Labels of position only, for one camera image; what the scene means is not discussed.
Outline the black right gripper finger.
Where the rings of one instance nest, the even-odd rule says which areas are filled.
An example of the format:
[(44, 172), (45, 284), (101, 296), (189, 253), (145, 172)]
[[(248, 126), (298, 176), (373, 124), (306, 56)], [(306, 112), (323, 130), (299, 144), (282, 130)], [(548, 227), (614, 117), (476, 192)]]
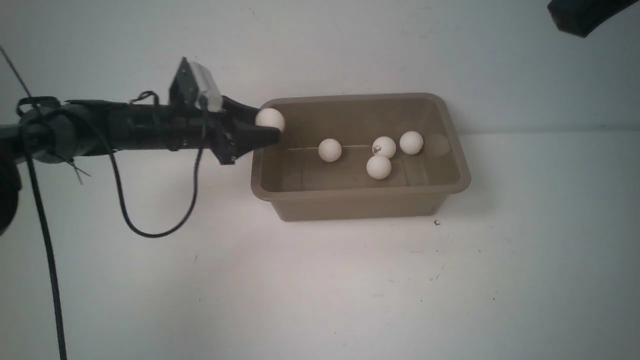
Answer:
[(586, 38), (631, 5), (630, 0), (551, 0), (547, 10), (560, 32)]

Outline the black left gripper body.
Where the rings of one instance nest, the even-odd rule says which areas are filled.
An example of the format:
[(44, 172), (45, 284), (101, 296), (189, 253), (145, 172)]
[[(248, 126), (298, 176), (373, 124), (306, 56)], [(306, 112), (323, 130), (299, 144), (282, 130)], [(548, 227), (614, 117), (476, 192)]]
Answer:
[(233, 114), (226, 103), (219, 111), (205, 111), (194, 105), (167, 105), (167, 149), (209, 150), (222, 166), (237, 162), (237, 140)]

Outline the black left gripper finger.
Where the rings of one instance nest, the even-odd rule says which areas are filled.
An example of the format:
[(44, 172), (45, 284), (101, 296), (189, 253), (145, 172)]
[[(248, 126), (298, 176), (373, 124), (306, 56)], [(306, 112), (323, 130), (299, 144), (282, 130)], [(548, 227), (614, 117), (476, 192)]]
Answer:
[(256, 127), (256, 116), (260, 108), (242, 104), (230, 97), (222, 96), (221, 124), (224, 128), (236, 127), (236, 123)]
[(231, 155), (240, 158), (255, 150), (278, 144), (282, 132), (270, 126), (237, 126), (231, 135)]

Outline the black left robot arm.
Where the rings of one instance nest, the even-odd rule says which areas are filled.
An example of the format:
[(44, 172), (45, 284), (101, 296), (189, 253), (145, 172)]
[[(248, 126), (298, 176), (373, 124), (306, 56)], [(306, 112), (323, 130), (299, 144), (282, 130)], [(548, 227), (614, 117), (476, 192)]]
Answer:
[(259, 110), (224, 96), (222, 110), (130, 104), (105, 100), (69, 100), (37, 96), (38, 109), (22, 111), (16, 124), (1, 127), (1, 159), (16, 164), (32, 159), (59, 164), (76, 157), (100, 157), (117, 151), (210, 150), (222, 166), (247, 153), (277, 144), (276, 127), (256, 125)]

